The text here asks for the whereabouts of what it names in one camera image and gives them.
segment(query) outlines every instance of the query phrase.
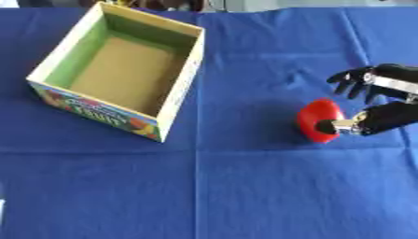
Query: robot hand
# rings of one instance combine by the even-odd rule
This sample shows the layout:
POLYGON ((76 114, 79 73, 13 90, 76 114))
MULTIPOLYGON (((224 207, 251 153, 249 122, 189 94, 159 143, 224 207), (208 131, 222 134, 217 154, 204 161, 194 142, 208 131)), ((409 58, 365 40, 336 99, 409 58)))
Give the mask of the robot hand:
POLYGON ((404 102, 368 107, 352 119, 321 120, 316 129, 322 133, 370 135, 418 122, 418 67, 385 63, 344 71, 327 82, 339 84, 337 94, 353 85, 349 99, 367 91, 366 104, 379 94, 404 102))

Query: box side panel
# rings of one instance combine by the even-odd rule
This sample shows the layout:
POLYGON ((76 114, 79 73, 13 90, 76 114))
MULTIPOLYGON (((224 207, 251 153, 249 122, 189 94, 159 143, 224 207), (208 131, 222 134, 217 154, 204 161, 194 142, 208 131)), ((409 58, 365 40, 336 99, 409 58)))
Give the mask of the box side panel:
POLYGON ((120 17, 124 17, 134 21, 140 21, 143 24, 157 26, 166 30, 182 33, 185 35, 191 35, 194 37, 199 36, 202 28, 191 24, 183 23, 181 21, 175 21, 168 18, 163 18, 154 14, 145 13, 143 11, 130 9, 127 7, 119 7, 101 3, 102 9, 106 14, 113 14, 120 17))
POLYGON ((103 17, 100 4, 92 7, 86 15, 71 29, 68 35, 60 42, 48 57, 28 76, 28 79, 43 82, 70 53, 77 42, 103 17))
POLYGON ((161 142, 160 130, 154 119, 133 114, 75 93, 51 88, 44 84, 29 83, 49 105, 161 142))
POLYGON ((183 100, 188 92, 191 82, 196 75, 196 72, 201 65, 204 50, 204 31, 198 37, 196 44, 194 45, 191 53, 186 60, 183 69, 173 85, 167 99, 165 100, 157 121, 160 126, 160 136, 162 141, 165 140, 167 134, 173 124, 174 118, 183 103, 183 100))
POLYGON ((124 16, 105 13, 104 17, 111 31, 156 43, 154 47, 160 44, 177 48, 178 50, 190 51, 196 41, 196 36, 194 35, 164 29, 157 25, 135 21, 124 16))
POLYGON ((68 89, 77 76, 93 59, 108 37, 105 18, 102 17, 79 39, 70 52, 49 74, 45 82, 49 85, 68 89))

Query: fruit box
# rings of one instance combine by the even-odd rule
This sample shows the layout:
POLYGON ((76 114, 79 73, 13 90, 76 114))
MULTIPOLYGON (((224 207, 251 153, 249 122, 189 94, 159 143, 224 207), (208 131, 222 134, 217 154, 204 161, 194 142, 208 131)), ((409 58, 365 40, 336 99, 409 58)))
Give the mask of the fruit box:
POLYGON ((27 79, 50 105, 163 142, 203 44, 201 27, 98 3, 27 79))

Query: blue tablecloth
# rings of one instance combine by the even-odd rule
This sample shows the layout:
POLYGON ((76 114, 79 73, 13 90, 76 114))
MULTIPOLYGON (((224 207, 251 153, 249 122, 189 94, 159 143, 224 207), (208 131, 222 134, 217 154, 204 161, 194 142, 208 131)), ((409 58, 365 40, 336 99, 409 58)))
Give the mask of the blue tablecloth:
MULTIPOLYGON (((311 144, 292 125, 351 67, 418 65, 418 8, 159 13, 207 29, 165 144, 44 105, 26 75, 81 9, 0 10, 0 182, 13 239, 418 237, 418 125, 311 144)), ((379 98, 377 103, 387 99, 379 98)))

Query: cardboard box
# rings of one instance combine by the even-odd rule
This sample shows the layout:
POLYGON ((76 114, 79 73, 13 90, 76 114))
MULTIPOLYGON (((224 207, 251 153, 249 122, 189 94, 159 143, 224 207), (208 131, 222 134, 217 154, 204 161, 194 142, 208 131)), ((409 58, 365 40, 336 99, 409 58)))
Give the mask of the cardboard box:
POLYGON ((27 79, 50 105, 163 142, 203 41, 201 27, 98 3, 27 79))

